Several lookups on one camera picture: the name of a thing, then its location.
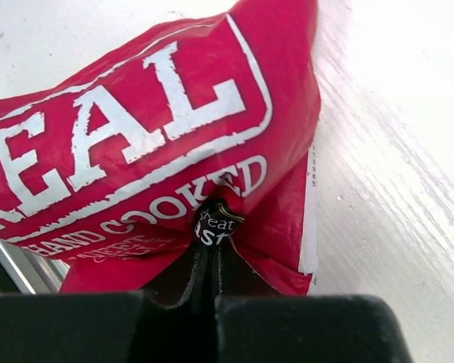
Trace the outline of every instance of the chip bag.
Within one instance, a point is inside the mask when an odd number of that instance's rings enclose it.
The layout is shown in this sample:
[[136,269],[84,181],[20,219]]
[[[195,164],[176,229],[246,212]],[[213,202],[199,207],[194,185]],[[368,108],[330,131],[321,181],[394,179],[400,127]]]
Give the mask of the chip bag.
[[306,294],[316,15],[315,0],[240,0],[0,100],[0,239],[71,264],[66,292],[140,288],[196,240]]

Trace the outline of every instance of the black label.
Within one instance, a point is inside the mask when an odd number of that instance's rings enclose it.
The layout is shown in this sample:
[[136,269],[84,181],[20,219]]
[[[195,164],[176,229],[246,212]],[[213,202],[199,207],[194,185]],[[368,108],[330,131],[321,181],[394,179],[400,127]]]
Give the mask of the black label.
[[195,239],[208,247],[219,246],[243,221],[244,216],[232,212],[225,200],[208,200],[198,211]]

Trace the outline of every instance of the red plastic packaging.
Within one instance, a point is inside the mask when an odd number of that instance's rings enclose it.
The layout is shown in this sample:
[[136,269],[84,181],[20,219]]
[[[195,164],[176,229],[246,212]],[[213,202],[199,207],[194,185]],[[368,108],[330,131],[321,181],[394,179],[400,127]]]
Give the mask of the red plastic packaging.
[[0,238],[70,263],[63,291],[136,289],[185,250],[215,197],[243,223],[207,219],[216,234],[197,237],[232,236],[274,288],[307,293],[316,15],[314,0],[241,0],[0,100]]

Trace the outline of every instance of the scratched white surface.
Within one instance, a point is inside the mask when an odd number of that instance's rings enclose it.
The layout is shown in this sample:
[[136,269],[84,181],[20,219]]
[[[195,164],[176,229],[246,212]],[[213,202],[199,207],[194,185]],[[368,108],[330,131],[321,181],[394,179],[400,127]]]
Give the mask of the scratched white surface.
[[[234,0],[1,0],[0,98],[52,87],[150,25]],[[321,0],[321,293],[395,311],[416,362],[454,362],[454,0]]]

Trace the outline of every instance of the white surface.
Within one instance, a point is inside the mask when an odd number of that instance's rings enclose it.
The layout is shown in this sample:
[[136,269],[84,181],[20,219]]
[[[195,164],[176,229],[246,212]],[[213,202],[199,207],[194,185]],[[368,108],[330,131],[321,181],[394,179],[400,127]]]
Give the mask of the white surface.
[[[151,24],[234,0],[1,0],[0,98],[52,87]],[[454,362],[454,0],[322,0],[319,291],[395,311]]]

